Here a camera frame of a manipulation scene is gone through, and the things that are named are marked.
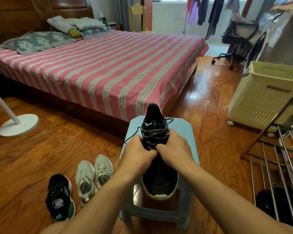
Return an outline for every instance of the yellow chair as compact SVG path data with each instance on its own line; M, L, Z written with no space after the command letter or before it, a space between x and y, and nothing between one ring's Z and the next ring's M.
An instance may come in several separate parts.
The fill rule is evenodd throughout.
M135 15L143 15L143 26L142 26L142 31L138 32L141 34L157 34L157 32L152 32L148 31L146 29L146 9L145 7L136 4L133 5L132 7L129 7L129 12L130 12L130 21L131 21L131 26L130 26L130 31L135 33Z

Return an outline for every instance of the curtain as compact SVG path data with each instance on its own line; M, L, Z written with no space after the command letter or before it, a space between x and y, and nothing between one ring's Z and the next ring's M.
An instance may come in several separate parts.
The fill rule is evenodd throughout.
M130 31L130 6L132 6L131 0L117 0L119 23L123 25L125 31Z
M264 0L261 8L260 8L260 11L256 17L256 20L255 22L256 23L259 23L260 21L260 18L264 15L264 13L267 13L270 11L270 9L273 7L273 4L275 3L276 0Z

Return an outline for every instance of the right forearm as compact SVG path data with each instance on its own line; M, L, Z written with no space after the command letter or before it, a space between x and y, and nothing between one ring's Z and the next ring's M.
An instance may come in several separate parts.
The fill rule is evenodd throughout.
M223 185L199 165L177 168L225 233L288 233L276 220Z

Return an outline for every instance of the plastic stool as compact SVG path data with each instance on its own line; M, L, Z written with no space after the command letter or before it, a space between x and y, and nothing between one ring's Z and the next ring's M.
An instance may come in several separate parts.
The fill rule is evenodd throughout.
M131 137L137 130L138 126L141 126L145 116L138 116L130 121L129 128L126 134L126 138ZM191 147L191 152L194 160L199 164L199 157L196 151L196 145L193 135L192 126L181 118L174 118L174 121L169 124L169 128L175 130L182 137L186 138L188 144ZM142 137L141 131L138 130L138 135ZM141 178L139 177L134 185L141 184ZM192 203L192 190L185 180L178 174L178 189L180 190L180 199L179 204L176 210L174 211L161 211L156 209L149 209L138 207L133 203L133 189L134 185L130 189L123 206L119 217L123 221L130 221L132 216L154 219L160 221L170 221L177 224L177 228L186 229L189 225L189 214Z

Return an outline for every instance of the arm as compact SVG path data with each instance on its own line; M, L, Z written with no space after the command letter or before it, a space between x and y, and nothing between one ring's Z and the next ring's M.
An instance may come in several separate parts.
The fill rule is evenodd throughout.
M170 130L167 144L159 144L156 149L164 162L188 182L224 233L291 233L202 169L194 161L187 140L174 130Z
M111 233L121 206L135 179L145 173L156 157L155 150L146 151L142 138L134 136L125 146L121 163L110 180L82 208L61 234Z

